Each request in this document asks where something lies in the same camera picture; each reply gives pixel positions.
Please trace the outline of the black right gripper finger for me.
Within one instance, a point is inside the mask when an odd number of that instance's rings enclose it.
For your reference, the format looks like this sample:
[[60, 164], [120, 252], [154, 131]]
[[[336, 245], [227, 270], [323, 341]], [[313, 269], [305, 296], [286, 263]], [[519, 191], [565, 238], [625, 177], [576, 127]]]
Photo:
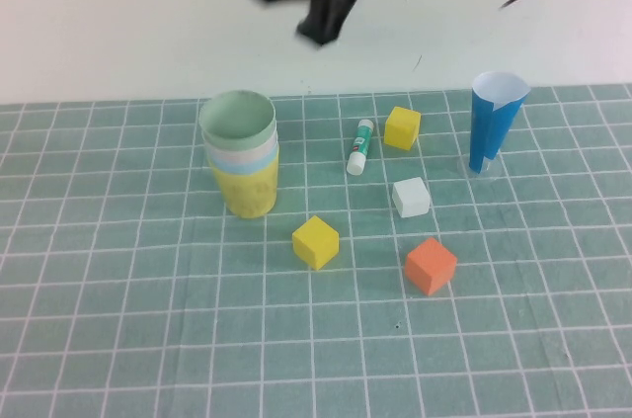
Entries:
[[331, 12], [326, 25], [326, 43], [335, 42], [338, 39], [345, 19], [346, 14], [344, 12]]
[[312, 8], [309, 11], [305, 19], [298, 24], [296, 31], [316, 45], [325, 45], [331, 41], [328, 14], [318, 8]]

